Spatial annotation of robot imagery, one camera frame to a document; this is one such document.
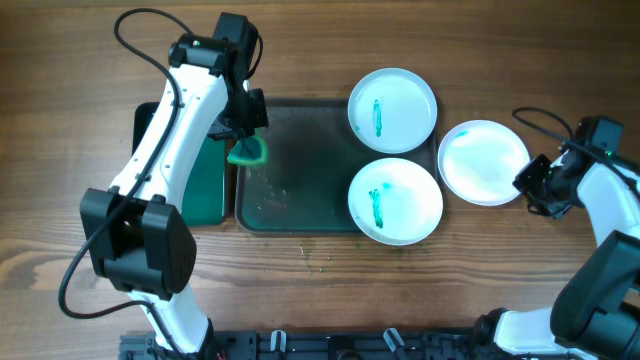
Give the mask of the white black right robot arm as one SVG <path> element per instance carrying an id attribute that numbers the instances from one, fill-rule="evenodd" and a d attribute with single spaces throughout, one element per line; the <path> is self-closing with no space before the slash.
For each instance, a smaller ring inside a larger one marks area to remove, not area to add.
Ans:
<path id="1" fill-rule="evenodd" d="M 514 184 L 532 213 L 585 210 L 593 251 L 547 308 L 496 309 L 476 322 L 473 359 L 636 359 L 639 309 L 639 168 L 611 153 L 541 155 Z"/>

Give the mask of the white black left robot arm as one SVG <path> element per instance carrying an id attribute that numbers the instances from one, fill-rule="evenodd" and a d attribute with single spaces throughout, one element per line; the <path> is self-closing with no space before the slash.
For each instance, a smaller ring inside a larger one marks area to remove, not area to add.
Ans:
<path id="1" fill-rule="evenodd" d="M 266 163 L 267 144 L 256 133 L 268 124 L 264 95 L 246 86 L 263 48 L 255 34 L 186 33 L 173 45 L 165 93 L 131 159 L 108 190 L 89 189 L 82 198 L 87 240 L 60 286 L 66 315 L 75 314 L 66 302 L 71 276 L 89 256 L 97 276 L 129 295 L 126 307 L 145 310 L 158 351 L 179 359 L 223 356 L 189 285 L 197 246 L 182 205 L 205 139 L 235 140 L 231 164 Z"/>

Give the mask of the white plate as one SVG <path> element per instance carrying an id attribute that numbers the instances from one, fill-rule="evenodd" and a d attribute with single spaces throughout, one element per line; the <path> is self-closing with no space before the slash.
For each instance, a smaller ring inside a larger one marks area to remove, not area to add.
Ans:
<path id="1" fill-rule="evenodd" d="M 420 76 L 401 68 L 383 68 L 367 74 L 353 88 L 347 117 L 364 145 L 385 154 L 402 154 L 432 135 L 438 106 L 433 90 Z"/>
<path id="2" fill-rule="evenodd" d="M 438 168 L 459 198 L 480 206 L 500 206 L 520 192 L 513 181 L 530 162 L 521 138 L 489 120 L 471 120 L 451 129 L 438 149 Z"/>
<path id="3" fill-rule="evenodd" d="M 349 186 L 349 213 L 369 238 L 407 246 L 431 235 L 443 215 L 444 201 L 435 178 L 422 166 L 383 158 L 364 166 Z"/>

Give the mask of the green yellow sponge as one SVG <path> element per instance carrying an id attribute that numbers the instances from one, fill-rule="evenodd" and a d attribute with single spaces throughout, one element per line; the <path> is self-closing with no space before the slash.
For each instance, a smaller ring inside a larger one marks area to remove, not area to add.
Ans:
<path id="1" fill-rule="evenodd" d="M 258 135 L 243 138 L 229 151 L 227 161 L 244 167 L 264 165 L 268 161 L 267 143 Z"/>

